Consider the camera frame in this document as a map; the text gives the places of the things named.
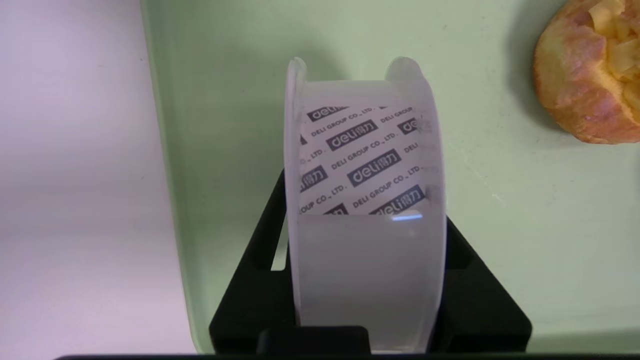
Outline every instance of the white wall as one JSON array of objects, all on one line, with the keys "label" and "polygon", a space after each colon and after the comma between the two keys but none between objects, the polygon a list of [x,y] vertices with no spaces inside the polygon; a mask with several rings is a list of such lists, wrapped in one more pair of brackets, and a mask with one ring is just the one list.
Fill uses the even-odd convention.
[{"label": "white wall", "polygon": [[139,3],[0,1],[0,359],[194,351]]}]

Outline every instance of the pastry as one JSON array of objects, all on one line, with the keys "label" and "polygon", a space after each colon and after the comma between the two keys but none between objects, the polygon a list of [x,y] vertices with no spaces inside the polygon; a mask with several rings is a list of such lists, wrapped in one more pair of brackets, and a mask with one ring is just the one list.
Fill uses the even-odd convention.
[{"label": "pastry", "polygon": [[640,0],[569,0],[534,55],[540,103],[587,143],[640,142]]}]

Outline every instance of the green surface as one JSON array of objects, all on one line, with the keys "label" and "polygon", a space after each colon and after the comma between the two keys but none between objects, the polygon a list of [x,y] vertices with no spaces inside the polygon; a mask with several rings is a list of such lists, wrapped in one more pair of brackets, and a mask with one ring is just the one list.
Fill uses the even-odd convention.
[{"label": "green surface", "polygon": [[534,324],[533,351],[640,348],[635,145],[586,145],[531,85],[562,0],[143,2],[192,334],[207,326],[282,169],[285,71],[433,87],[448,214]]}]

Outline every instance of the bread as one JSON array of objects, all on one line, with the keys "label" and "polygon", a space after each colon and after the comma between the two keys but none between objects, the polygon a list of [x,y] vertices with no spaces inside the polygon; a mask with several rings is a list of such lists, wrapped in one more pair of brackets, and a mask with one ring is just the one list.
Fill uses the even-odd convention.
[{"label": "bread", "polygon": [[640,142],[640,0],[569,0],[540,36],[534,82],[587,143]]}]

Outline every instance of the deli logo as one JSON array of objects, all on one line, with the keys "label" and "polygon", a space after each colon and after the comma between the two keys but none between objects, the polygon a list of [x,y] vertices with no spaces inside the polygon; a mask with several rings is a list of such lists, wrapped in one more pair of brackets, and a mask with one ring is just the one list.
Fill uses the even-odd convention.
[{"label": "deli logo", "polygon": [[351,129],[347,129],[338,135],[326,140],[327,145],[331,148],[331,151],[336,151],[341,147],[378,130],[378,126],[369,119],[361,124],[358,124]]},{"label": "deli logo", "polygon": [[335,114],[340,110],[344,110],[349,106],[325,106],[324,108],[319,108],[318,110],[311,111],[307,113],[307,116],[311,121],[316,122],[320,119],[323,119],[331,114]]},{"label": "deli logo", "polygon": [[391,201],[380,206],[378,209],[370,212],[370,215],[395,215],[407,210],[408,208],[416,205],[421,200],[425,199],[422,189],[419,185],[411,187],[409,190],[403,192],[391,199]]},{"label": "deli logo", "polygon": [[322,168],[322,165],[314,168],[310,172],[302,175],[300,179],[300,192],[304,192],[308,190],[312,186],[320,183],[322,180],[325,180],[328,176],[326,175],[326,171]]},{"label": "deli logo", "polygon": [[407,135],[418,130],[418,123],[415,120],[415,117],[412,117],[409,120],[398,124],[398,128],[400,129],[400,131],[402,131],[403,134]]},{"label": "deli logo", "polygon": [[349,215],[347,212],[347,208],[344,207],[344,204],[340,204],[335,208],[324,213],[325,215]]},{"label": "deli logo", "polygon": [[362,165],[348,173],[347,177],[349,178],[349,181],[351,181],[351,185],[356,187],[400,161],[402,161],[400,155],[398,155],[395,149],[391,149],[365,165]]}]

